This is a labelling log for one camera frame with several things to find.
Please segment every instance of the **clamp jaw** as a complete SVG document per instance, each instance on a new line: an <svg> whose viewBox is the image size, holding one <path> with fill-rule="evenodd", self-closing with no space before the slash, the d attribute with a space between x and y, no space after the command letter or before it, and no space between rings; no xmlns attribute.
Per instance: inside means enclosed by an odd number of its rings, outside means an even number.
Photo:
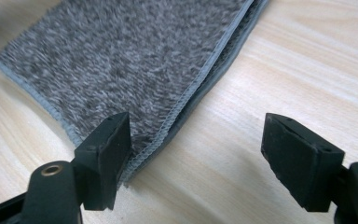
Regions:
<svg viewBox="0 0 358 224"><path fill-rule="evenodd" d="M0 223L82 223L86 210L113 209L117 184L131 154L128 113L105 119L71 161L37 168L28 191L0 204Z"/></svg>
<svg viewBox="0 0 358 224"><path fill-rule="evenodd" d="M267 114L261 152L277 178L308 212L337 205L335 223L358 223L358 162L297 121Z"/></svg>

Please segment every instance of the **table surface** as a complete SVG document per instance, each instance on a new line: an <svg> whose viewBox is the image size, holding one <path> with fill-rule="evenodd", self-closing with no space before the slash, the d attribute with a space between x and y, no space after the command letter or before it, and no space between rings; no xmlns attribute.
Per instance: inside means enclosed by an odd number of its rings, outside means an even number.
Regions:
<svg viewBox="0 0 358 224"><path fill-rule="evenodd" d="M58 0L0 0L0 49ZM358 161L358 0L272 1L228 72L172 142L85 223L333 223L300 208L260 153L267 112L291 117ZM74 145L0 72L0 202Z"/></svg>

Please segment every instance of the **wooden table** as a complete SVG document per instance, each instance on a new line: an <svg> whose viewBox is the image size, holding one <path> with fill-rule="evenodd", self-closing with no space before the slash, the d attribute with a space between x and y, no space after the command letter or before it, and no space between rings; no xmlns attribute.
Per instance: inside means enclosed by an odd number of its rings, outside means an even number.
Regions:
<svg viewBox="0 0 358 224"><path fill-rule="evenodd" d="M0 0L0 48L58 0ZM333 223L300 208L260 153L266 112L298 120L358 161L358 0L272 1L238 59L115 210L85 223ZM0 72L0 202L71 160L61 126Z"/></svg>

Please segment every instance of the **fabric edge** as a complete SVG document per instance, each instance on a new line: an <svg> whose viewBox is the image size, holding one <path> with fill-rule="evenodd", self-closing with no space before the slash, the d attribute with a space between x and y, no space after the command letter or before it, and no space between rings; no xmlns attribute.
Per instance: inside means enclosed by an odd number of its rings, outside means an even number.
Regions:
<svg viewBox="0 0 358 224"><path fill-rule="evenodd" d="M17 74L15 74L12 70L10 70L7 66L5 66L0 61L0 70L11 80L13 80L15 83L17 83L20 87L25 89L40 105L42 105L43 108L45 108L48 113L57 120L65 132L68 134L69 139L75 144L75 146L79 146L82 140L80 137L75 133L75 128L73 125L68 124L65 122L65 120L62 118L61 114L57 111L56 108L54 108L44 96L42 96L40 93L38 93L31 85L26 83L24 80L22 80Z"/></svg>

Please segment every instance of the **wood grain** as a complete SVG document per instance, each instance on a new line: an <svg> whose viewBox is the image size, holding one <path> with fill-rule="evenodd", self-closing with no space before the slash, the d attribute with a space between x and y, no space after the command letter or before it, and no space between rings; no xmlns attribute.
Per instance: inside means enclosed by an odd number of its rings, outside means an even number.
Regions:
<svg viewBox="0 0 358 224"><path fill-rule="evenodd" d="M0 48L59 1L0 0ZM229 71L114 211L85 223L333 223L301 209L259 151L266 112L292 117L358 161L358 1L272 1ZM60 125L0 72L0 202L71 160Z"/></svg>

